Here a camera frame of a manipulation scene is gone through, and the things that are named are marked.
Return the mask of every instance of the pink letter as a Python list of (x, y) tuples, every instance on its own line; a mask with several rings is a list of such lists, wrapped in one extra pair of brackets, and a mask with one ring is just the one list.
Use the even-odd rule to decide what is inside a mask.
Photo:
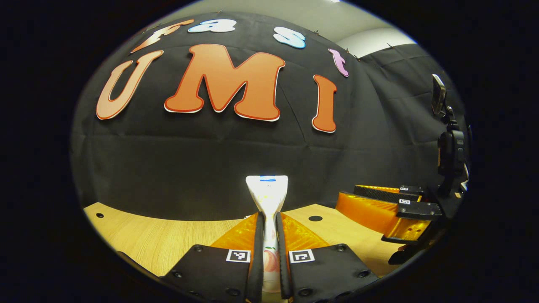
[(338, 71), (340, 71), (343, 76), (348, 77), (348, 72), (344, 69), (344, 64), (346, 62), (341, 57), (341, 54), (332, 49), (328, 49), (328, 51), (333, 54), (333, 61), (335, 62), (335, 66), (337, 66)]

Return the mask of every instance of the white wall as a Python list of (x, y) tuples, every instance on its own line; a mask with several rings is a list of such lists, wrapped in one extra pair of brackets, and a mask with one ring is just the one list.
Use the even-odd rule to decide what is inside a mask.
[(416, 43), (412, 38), (395, 28), (362, 31), (337, 42), (337, 45), (360, 58), (391, 46)]

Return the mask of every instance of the ceiling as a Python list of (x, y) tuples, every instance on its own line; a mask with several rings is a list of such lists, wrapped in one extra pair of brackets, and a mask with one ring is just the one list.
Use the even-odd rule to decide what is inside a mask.
[(353, 4), (330, 0), (201, 0), (150, 24), (148, 28), (201, 13), (239, 11), (285, 20), (338, 42), (355, 33), (393, 27)]

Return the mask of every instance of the orange letter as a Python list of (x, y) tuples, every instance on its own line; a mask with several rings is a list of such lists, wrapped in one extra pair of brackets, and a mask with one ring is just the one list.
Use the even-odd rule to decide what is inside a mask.
[(313, 78), (318, 84), (318, 109), (313, 118), (313, 127), (321, 132), (333, 133), (337, 128), (333, 121), (333, 94), (337, 87), (320, 75), (314, 75)]
[(118, 81), (120, 75), (127, 67), (129, 67), (129, 65), (131, 65), (131, 63), (133, 63), (133, 61), (130, 60), (118, 65), (112, 71), (112, 73), (110, 73), (110, 78), (108, 78), (103, 91), (101, 91), (98, 105), (95, 109), (95, 113), (99, 119), (103, 120), (114, 118), (127, 106), (127, 103), (129, 103), (131, 100), (131, 97), (135, 93), (136, 87), (139, 85), (142, 75), (144, 75), (144, 72), (148, 66), (150, 66), (150, 63), (162, 54), (163, 51), (155, 51), (140, 57), (140, 59), (137, 60), (138, 65), (135, 67), (135, 70), (133, 71), (133, 74), (131, 74), (131, 77), (129, 77), (129, 80), (127, 80), (127, 84), (123, 88), (122, 93), (114, 100), (110, 99), (110, 93), (112, 92), (112, 89), (114, 88), (114, 85), (116, 84), (116, 81)]
[(195, 20), (191, 19), (191, 20), (183, 21), (183, 22), (180, 22), (180, 23), (169, 25), (167, 27), (164, 27), (164, 28), (154, 32), (153, 35), (151, 35), (148, 39), (146, 39), (146, 41), (144, 41), (141, 45), (135, 47), (135, 49), (132, 50), (131, 53), (134, 53), (134, 52), (136, 52), (136, 51), (138, 51), (140, 49), (145, 48), (148, 45), (152, 45), (153, 43), (156, 43), (157, 41), (161, 40), (161, 38), (159, 38), (161, 35), (166, 36), (166, 35), (168, 35), (170, 33), (173, 33), (177, 29), (179, 29), (181, 27), (181, 25), (188, 25), (188, 24), (193, 23), (193, 21), (195, 21)]
[(275, 121), (280, 111), (275, 106), (277, 76), (284, 60), (268, 53), (256, 53), (240, 66), (234, 67), (226, 47), (218, 44), (199, 44), (191, 47), (193, 54), (183, 74), (176, 94), (165, 101), (169, 112), (195, 113), (204, 100), (198, 96), (202, 79), (206, 81), (213, 110), (225, 110), (238, 90), (244, 85), (243, 99), (234, 111), (241, 117)]

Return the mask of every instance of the wooden table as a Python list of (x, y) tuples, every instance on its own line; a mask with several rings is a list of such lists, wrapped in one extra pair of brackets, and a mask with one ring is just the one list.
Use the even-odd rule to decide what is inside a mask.
[[(133, 215), (94, 203), (84, 208), (101, 237), (157, 276), (164, 276), (195, 244), (211, 245), (241, 219), (227, 221), (176, 221)], [(337, 210), (318, 204), (285, 211), (330, 245), (346, 243), (379, 277), (398, 265), (388, 265), (402, 244), (380, 240), (381, 233), (355, 223)], [(310, 216), (321, 216), (313, 222)]]

